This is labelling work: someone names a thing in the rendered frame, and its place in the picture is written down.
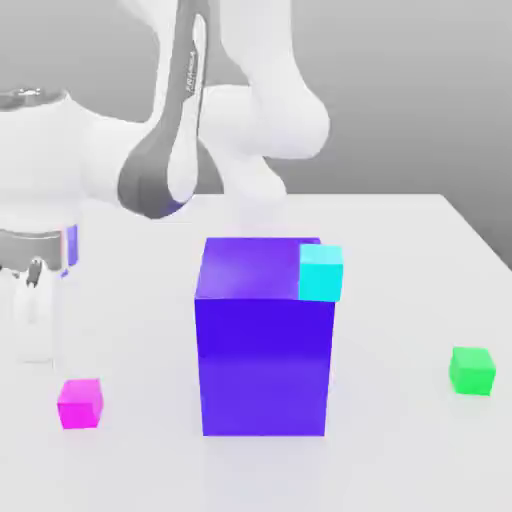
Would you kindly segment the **large blue box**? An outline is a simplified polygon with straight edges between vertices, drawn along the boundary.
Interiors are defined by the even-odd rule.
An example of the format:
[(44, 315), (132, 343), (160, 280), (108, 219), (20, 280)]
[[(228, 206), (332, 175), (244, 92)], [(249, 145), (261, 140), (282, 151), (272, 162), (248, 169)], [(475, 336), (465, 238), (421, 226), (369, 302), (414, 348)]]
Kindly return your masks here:
[(301, 244), (324, 243), (207, 238), (194, 297), (204, 435), (324, 434), (337, 302), (299, 299)]

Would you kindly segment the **small cyan cube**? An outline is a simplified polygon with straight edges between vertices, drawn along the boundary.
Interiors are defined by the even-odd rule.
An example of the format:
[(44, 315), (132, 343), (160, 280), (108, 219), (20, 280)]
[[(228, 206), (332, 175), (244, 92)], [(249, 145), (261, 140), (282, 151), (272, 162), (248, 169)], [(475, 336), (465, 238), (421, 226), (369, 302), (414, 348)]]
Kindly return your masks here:
[(301, 244), (298, 297), (304, 301), (338, 302), (342, 293), (344, 257), (340, 246)]

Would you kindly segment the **small green cube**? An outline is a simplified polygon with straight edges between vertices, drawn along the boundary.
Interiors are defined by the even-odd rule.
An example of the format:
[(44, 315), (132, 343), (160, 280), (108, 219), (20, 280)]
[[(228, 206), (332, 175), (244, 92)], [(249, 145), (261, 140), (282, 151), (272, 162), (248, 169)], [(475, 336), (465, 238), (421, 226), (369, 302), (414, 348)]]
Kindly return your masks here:
[(449, 377), (458, 394), (489, 396), (496, 376), (496, 365), (486, 348), (455, 346)]

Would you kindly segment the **small magenta cube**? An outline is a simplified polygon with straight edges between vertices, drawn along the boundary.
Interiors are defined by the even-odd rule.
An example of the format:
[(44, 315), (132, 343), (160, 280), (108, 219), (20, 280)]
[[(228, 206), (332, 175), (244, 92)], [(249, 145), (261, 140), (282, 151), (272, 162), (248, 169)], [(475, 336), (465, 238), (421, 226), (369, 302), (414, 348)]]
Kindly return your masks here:
[(104, 406), (100, 380), (69, 379), (62, 386), (57, 410), (64, 429), (94, 429)]

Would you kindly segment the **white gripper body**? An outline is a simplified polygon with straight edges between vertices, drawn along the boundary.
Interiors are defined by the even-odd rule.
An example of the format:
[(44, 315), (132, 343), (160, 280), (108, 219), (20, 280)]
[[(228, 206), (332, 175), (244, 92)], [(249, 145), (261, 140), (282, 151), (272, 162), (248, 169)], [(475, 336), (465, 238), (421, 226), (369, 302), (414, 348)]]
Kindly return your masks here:
[(26, 363), (50, 363), (54, 356), (54, 289), (41, 277), (27, 283), (20, 274), (13, 298), (14, 342), (17, 358)]

